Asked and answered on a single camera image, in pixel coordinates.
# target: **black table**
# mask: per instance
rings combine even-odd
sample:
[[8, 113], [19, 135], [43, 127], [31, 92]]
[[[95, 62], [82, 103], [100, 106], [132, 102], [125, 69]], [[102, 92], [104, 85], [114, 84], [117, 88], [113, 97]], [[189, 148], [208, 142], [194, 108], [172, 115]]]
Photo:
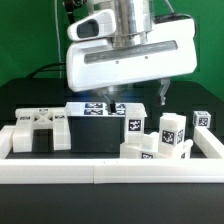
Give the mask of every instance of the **black table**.
[[[223, 141], [222, 101], [196, 83], [173, 82], [166, 106], [158, 107], [158, 87], [157, 82], [136, 84], [115, 100], [144, 103], [148, 133], [158, 131], [163, 112], [186, 115], [187, 138], [193, 134], [193, 111], [208, 111], [210, 130]], [[0, 127], [15, 124], [17, 108], [60, 107], [69, 101], [102, 100], [92, 92], [72, 93], [63, 80], [12, 80], [0, 88]], [[0, 185], [0, 223], [223, 223], [223, 201], [223, 184]]]

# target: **white cube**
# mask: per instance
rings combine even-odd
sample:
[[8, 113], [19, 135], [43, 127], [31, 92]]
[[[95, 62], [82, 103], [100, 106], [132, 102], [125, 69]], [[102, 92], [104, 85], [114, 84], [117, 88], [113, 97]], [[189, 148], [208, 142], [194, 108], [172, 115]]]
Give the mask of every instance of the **white cube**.
[[173, 157], [183, 150], [186, 117], [181, 115], [165, 115], [160, 118], [160, 137], [158, 151]]
[[195, 127], [210, 128], [211, 115], [207, 111], [194, 111], [193, 124]]

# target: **green background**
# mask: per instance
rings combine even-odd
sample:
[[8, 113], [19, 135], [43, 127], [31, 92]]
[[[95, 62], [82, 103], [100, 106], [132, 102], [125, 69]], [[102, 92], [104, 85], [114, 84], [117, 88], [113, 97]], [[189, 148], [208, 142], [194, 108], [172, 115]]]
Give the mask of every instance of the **green background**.
[[[68, 47], [62, 0], [58, 0], [62, 58]], [[170, 0], [175, 11], [192, 15], [198, 23], [195, 38], [198, 67], [177, 80], [195, 81], [224, 100], [224, 2], [222, 0]], [[154, 0], [156, 15], [167, 13], [162, 0]], [[79, 19], [86, 10], [78, 10]], [[38, 67], [58, 62], [54, 0], [0, 1], [0, 85], [25, 77]], [[59, 77], [58, 73], [47, 74]]]

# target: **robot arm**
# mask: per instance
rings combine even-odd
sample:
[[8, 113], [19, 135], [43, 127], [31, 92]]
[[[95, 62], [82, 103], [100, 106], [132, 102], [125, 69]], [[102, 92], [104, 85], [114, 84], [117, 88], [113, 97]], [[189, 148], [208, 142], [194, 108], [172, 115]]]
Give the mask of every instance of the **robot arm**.
[[68, 28], [74, 41], [66, 59], [69, 87], [83, 91], [161, 79], [163, 105], [169, 78], [197, 66], [195, 21], [176, 13], [155, 17], [152, 0], [87, 2], [91, 15]]

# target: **black surface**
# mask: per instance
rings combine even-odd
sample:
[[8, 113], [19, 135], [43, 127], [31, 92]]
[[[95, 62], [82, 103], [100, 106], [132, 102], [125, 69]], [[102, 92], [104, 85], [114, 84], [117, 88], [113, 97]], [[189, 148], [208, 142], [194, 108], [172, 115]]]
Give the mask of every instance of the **black surface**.
[[1, 224], [222, 224], [223, 184], [1, 185]]
[[[148, 87], [135, 85], [135, 89], [121, 92], [115, 100], [145, 104], [146, 132], [158, 130], [162, 112], [177, 112], [187, 116], [186, 133], [191, 137], [193, 111], [206, 110], [212, 115], [210, 130], [223, 139], [223, 103], [200, 85], [172, 83], [165, 107], [153, 103], [158, 84], [144, 85]], [[93, 93], [73, 94], [60, 80], [12, 80], [0, 88], [0, 127], [15, 124], [16, 108], [64, 106], [68, 101], [102, 100]], [[68, 152], [27, 156], [67, 158]], [[222, 224], [223, 211], [224, 184], [0, 185], [0, 224]]]
[[[210, 131], [219, 140], [224, 141], [224, 103], [212, 95], [205, 88], [194, 82], [171, 82], [166, 94], [166, 105], [156, 105], [156, 93], [159, 89], [158, 81], [135, 84], [132, 88], [124, 89], [113, 95], [116, 102], [144, 103], [148, 117], [145, 119], [145, 133], [159, 130], [159, 119], [163, 112], [175, 112], [187, 117], [185, 139], [193, 136], [193, 111], [208, 111], [212, 115]], [[73, 93], [64, 80], [59, 79], [15, 79], [0, 88], [0, 128], [4, 125], [14, 125], [15, 110], [33, 107], [64, 107], [67, 102], [102, 102], [94, 91]], [[114, 118], [114, 122], [107, 119], [98, 121], [91, 118], [73, 118], [70, 122], [72, 129], [72, 152], [83, 154], [73, 155], [64, 152], [46, 154], [46, 158], [88, 158], [86, 152], [97, 152], [95, 158], [119, 157], [119, 141], [123, 142], [123, 122]], [[24, 153], [24, 158], [44, 158], [46, 147], [35, 147], [35, 155]], [[37, 155], [37, 148], [42, 153]], [[193, 157], [201, 157], [200, 150], [194, 145]], [[8, 158], [21, 158], [19, 154], [10, 154]]]

